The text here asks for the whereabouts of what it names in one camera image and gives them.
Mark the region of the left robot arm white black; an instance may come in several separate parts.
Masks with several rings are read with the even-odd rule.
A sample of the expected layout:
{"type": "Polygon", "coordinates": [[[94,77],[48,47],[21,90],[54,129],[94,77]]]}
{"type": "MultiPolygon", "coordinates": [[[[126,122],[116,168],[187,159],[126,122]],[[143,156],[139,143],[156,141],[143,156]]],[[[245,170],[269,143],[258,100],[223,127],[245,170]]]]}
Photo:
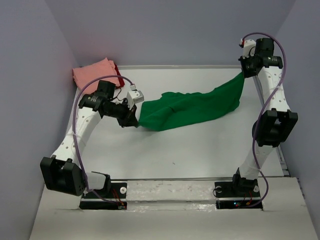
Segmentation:
{"type": "Polygon", "coordinates": [[[76,97],[71,127],[50,157],[43,157],[40,169],[48,190],[81,196],[93,193],[102,200],[110,194],[111,177],[106,173],[86,172],[81,157],[87,142],[103,117],[117,120],[122,127],[138,127],[137,104],[144,95],[131,83],[122,101],[116,101],[116,85],[107,76],[87,83],[76,97]]]}

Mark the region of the green t shirt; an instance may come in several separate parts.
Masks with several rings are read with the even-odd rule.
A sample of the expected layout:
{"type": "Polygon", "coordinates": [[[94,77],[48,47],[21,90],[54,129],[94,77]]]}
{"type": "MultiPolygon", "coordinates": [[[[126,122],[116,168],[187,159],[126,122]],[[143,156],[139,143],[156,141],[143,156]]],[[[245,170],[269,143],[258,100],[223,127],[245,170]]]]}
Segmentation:
{"type": "Polygon", "coordinates": [[[161,132],[216,120],[239,107],[244,83],[240,72],[207,93],[164,92],[161,98],[142,104],[138,123],[161,132]]]}

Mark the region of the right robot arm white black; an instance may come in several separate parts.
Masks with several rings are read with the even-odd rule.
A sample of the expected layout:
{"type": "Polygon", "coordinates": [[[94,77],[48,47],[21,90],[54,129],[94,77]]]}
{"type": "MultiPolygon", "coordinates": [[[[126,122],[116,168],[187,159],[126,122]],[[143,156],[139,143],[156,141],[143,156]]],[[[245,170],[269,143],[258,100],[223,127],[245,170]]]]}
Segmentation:
{"type": "Polygon", "coordinates": [[[298,121],[285,96],[284,58],[274,55],[274,40],[259,38],[241,40],[243,49],[239,58],[245,78],[254,78],[259,84],[262,109],[252,127],[252,146],[233,175],[230,190],[235,196],[253,192],[258,186],[260,170],[270,153],[287,140],[298,121]]]}

